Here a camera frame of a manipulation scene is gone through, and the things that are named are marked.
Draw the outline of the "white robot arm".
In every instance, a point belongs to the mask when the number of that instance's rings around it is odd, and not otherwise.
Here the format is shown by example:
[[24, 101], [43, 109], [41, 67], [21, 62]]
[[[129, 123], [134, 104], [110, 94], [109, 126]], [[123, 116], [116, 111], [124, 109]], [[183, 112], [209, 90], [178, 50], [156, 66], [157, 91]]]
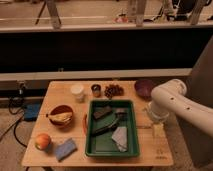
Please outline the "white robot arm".
[[179, 79], [156, 86], [151, 91], [147, 115], [154, 123], [163, 123], [174, 113], [213, 137], [213, 109], [186, 98], [186, 93], [186, 84]]

